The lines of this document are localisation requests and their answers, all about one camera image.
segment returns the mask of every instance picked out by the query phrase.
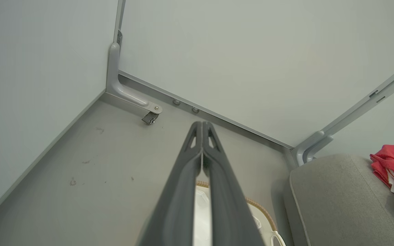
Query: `floor mark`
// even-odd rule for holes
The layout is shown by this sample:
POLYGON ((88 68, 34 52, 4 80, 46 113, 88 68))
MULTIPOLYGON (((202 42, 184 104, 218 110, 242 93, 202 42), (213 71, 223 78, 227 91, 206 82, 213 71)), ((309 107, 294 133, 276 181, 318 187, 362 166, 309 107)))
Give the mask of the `floor mark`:
POLYGON ((74 180, 74 177, 72 177, 71 181, 69 182, 70 186, 74 186, 77 184, 77 181, 74 180))
POLYGON ((103 128, 96 127, 95 129, 97 129, 98 131, 100 131, 100 134, 103 134, 103 132, 104 132, 104 129, 103 129, 103 128))

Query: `floor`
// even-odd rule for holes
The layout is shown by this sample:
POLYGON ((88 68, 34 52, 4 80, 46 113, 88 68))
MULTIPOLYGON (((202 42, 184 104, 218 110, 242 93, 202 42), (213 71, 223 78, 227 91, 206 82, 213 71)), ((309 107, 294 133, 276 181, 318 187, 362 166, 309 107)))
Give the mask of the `floor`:
MULTIPOLYGON (((163 107, 151 126, 133 106, 109 97, 94 103, 1 205, 0 245, 134 245, 189 127, 203 120, 149 98, 163 107)), ((244 194, 292 245, 283 149, 215 128, 244 194)), ((208 179, 201 172, 197 180, 208 179)))

